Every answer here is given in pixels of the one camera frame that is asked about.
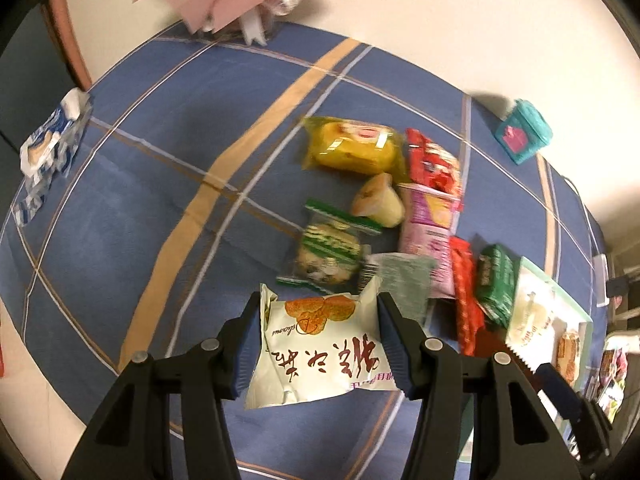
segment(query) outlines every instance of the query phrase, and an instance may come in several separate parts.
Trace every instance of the white snack package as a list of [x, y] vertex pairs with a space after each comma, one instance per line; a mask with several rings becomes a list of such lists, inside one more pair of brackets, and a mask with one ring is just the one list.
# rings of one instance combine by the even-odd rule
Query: white snack package
[[277, 301], [260, 286], [262, 349], [246, 409], [345, 394], [354, 388], [397, 390], [380, 342], [374, 276], [359, 296]]

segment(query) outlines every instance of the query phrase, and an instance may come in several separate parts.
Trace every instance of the green snack package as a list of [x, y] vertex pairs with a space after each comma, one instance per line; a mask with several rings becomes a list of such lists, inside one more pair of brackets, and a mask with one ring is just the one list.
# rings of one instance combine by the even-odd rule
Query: green snack package
[[504, 247], [484, 248], [478, 260], [476, 299], [489, 319], [505, 328], [511, 320], [515, 288], [513, 261]]
[[307, 200], [305, 207], [311, 211], [311, 220], [285, 272], [276, 280], [284, 285], [308, 286], [325, 294], [347, 292], [360, 267], [360, 237], [379, 235], [382, 227], [318, 200]]

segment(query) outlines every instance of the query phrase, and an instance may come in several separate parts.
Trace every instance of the red candy bar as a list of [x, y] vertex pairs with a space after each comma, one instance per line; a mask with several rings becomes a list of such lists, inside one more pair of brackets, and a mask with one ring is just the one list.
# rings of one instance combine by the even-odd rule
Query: red candy bar
[[475, 264], [468, 242], [450, 239], [453, 283], [456, 288], [458, 343], [460, 352], [473, 355], [476, 350], [476, 333], [484, 328], [484, 313], [474, 297]]

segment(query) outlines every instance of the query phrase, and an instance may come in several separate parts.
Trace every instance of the white wall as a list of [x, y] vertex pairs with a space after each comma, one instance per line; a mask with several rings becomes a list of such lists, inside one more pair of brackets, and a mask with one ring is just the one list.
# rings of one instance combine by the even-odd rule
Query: white wall
[[[69, 6], [93, 78], [172, 20], [159, 0]], [[315, 0], [292, 19], [401, 56], [498, 114], [532, 101], [555, 133], [544, 155], [607, 237], [640, 227], [640, 60], [600, 0]]]

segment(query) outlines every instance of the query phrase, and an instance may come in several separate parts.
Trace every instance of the cookie illustration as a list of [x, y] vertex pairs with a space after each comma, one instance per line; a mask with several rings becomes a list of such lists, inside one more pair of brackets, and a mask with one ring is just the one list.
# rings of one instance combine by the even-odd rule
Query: cookie illustration
[[298, 317], [303, 312], [315, 312], [322, 308], [324, 298], [303, 298], [302, 300], [285, 301], [284, 310], [291, 317]]
[[298, 326], [305, 334], [318, 335], [324, 330], [326, 317], [320, 310], [315, 312], [303, 312], [298, 316]]
[[356, 302], [346, 296], [324, 298], [322, 314], [331, 321], [345, 321], [353, 315], [355, 310]]

